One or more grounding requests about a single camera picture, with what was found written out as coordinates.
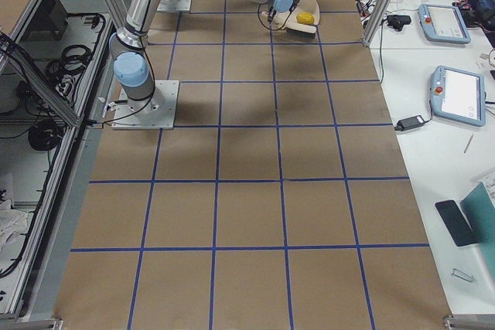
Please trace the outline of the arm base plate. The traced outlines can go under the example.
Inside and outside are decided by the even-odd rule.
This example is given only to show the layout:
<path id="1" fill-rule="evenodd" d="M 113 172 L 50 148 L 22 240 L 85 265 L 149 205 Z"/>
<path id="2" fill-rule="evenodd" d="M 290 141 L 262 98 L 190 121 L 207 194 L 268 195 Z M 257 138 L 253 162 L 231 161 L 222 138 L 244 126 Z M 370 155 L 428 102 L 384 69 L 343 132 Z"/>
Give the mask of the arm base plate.
<path id="1" fill-rule="evenodd" d="M 157 80 L 155 93 L 151 101 L 140 103 L 128 100 L 127 94 L 121 88 L 119 99 L 125 103 L 115 108 L 114 120 L 111 126 L 122 130 L 172 130 L 176 117 L 177 98 L 179 95 L 178 80 Z"/>
<path id="2" fill-rule="evenodd" d="M 160 0 L 157 12 L 189 12 L 192 0 Z"/>

